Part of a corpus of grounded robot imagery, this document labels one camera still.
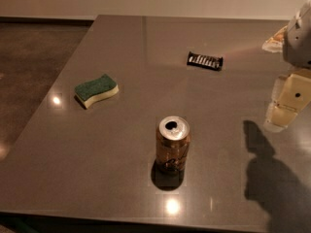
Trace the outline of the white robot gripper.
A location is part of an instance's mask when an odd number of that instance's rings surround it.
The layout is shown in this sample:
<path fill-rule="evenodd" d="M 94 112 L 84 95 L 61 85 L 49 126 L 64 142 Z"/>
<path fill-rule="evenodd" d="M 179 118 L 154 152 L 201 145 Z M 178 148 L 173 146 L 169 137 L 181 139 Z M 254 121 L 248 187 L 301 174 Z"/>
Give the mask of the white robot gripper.
<path fill-rule="evenodd" d="M 311 102 L 311 0 L 302 5 L 287 27 L 278 30 L 261 48 L 272 53 L 283 52 L 288 63 L 308 68 L 279 76 L 275 81 L 263 127 L 279 133 Z"/>

